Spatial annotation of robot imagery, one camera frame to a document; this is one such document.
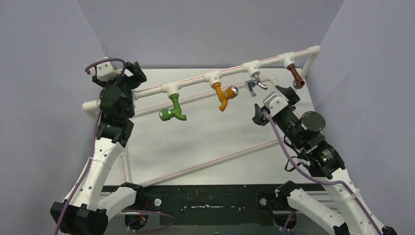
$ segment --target screw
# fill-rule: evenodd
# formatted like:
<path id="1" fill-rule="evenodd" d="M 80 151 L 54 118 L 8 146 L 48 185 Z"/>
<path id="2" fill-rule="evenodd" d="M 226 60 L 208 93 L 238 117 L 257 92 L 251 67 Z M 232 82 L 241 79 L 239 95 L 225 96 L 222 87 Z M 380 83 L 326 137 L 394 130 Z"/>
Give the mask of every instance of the screw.
<path id="1" fill-rule="evenodd" d="M 161 200 L 159 198 L 157 198 L 156 200 L 154 200 L 154 206 L 156 206 L 156 207 L 161 206 Z"/>
<path id="2" fill-rule="evenodd" d="M 259 203 L 260 203 L 260 205 L 261 205 L 261 206 L 266 206 L 266 205 L 267 205 L 267 199 L 265 199 L 265 198 L 261 198 L 261 199 L 259 200 Z"/>

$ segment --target white board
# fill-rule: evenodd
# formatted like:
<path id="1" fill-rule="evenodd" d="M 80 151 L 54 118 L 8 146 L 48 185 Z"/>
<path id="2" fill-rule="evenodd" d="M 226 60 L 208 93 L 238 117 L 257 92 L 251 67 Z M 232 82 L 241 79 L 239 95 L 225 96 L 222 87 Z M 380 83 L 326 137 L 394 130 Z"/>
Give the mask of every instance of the white board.
<path id="1" fill-rule="evenodd" d="M 147 82 L 139 90 L 159 86 L 161 83 L 184 80 L 215 69 L 158 69 L 144 70 Z M 283 87 L 292 86 L 293 77 L 286 69 L 261 69 L 261 76 L 273 74 Z M 221 79 L 222 88 L 245 82 L 246 73 Z M 275 140 L 271 126 L 253 123 L 254 104 L 263 106 L 262 99 L 275 91 L 271 83 L 268 90 L 254 88 L 251 97 L 245 88 L 228 103 L 224 112 L 219 110 L 217 96 L 211 96 L 181 105 L 187 121 L 172 118 L 162 122 L 158 112 L 132 118 L 134 129 L 128 141 L 128 159 L 132 183 L 142 183 L 168 173 L 183 170 L 199 163 L 223 157 L 241 150 Z M 180 90 L 179 99 L 212 91 L 209 83 L 197 84 Z M 307 86 L 297 91 L 301 101 L 296 105 L 301 116 L 313 111 Z M 167 94 L 157 94 L 136 101 L 136 111 L 169 103 Z M 256 151 L 198 172 L 166 181 L 161 185 L 229 185 L 279 184 L 292 180 L 311 183 L 297 172 L 284 171 L 287 162 L 279 145 Z M 124 183 L 121 158 L 115 162 L 105 185 Z"/>

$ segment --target gray wall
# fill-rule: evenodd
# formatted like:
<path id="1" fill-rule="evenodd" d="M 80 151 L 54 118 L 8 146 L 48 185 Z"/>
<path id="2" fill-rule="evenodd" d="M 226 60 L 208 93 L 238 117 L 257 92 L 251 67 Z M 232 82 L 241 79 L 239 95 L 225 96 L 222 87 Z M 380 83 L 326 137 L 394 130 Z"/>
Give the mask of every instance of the gray wall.
<path id="1" fill-rule="evenodd" d="M 346 0 L 307 85 L 370 209 L 415 234 L 415 1 Z"/>
<path id="2" fill-rule="evenodd" d="M 103 56 L 76 1 L 0 1 L 0 234 L 52 234 L 49 214 L 79 176 Z"/>
<path id="3" fill-rule="evenodd" d="M 320 44 L 343 1 L 78 2 L 108 55 L 152 68 L 219 68 Z"/>

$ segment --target robotic arm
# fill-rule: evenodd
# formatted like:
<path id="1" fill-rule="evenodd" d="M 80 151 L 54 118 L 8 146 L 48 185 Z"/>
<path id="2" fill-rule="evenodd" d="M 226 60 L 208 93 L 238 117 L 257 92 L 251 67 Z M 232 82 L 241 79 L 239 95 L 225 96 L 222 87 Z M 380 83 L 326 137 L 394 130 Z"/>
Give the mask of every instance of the robotic arm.
<path id="1" fill-rule="evenodd" d="M 127 182 L 99 200 L 111 167 L 124 150 L 134 126 L 129 120 L 135 114 L 132 90 L 147 81 L 137 62 L 127 62 L 123 70 L 117 70 L 111 61 L 103 58 L 98 61 L 101 63 L 96 63 L 98 69 L 91 68 L 96 73 L 92 81 L 103 89 L 95 151 L 83 170 L 87 172 L 79 177 L 80 185 L 72 188 L 63 203 L 55 202 L 50 209 L 56 223 L 63 214 L 60 230 L 66 234 L 102 235 L 108 221 L 121 210 L 128 206 L 138 209 L 144 206 L 143 187 Z"/>
<path id="2" fill-rule="evenodd" d="M 305 163 L 309 175 L 296 164 L 293 166 L 324 187 L 341 215 L 312 199 L 291 181 L 277 188 L 277 202 L 304 213 L 331 235 L 395 235 L 393 228 L 385 227 L 368 209 L 350 180 L 339 153 L 325 140 L 322 134 L 324 118 L 313 111 L 298 118 L 294 114 L 294 105 L 300 100 L 298 95 L 292 88 L 276 88 L 285 97 L 272 92 L 263 100 L 262 108 L 255 104 L 254 123 L 264 126 L 272 121 L 271 125 L 277 124 L 284 133 L 284 143 L 297 153 L 300 162 Z"/>

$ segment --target green faucet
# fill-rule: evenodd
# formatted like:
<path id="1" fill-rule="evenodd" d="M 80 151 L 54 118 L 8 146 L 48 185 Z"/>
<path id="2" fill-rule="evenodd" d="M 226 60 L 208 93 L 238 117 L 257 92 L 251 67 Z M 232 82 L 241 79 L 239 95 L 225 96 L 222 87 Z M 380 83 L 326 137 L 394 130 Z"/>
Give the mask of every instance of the green faucet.
<path id="1" fill-rule="evenodd" d="M 173 102 L 173 109 L 162 109 L 159 112 L 160 119 L 162 121 L 168 121 L 172 117 L 177 118 L 180 121 L 186 121 L 186 115 L 182 114 L 182 109 L 179 104 L 179 94 L 172 94 L 170 96 L 171 101 Z"/>

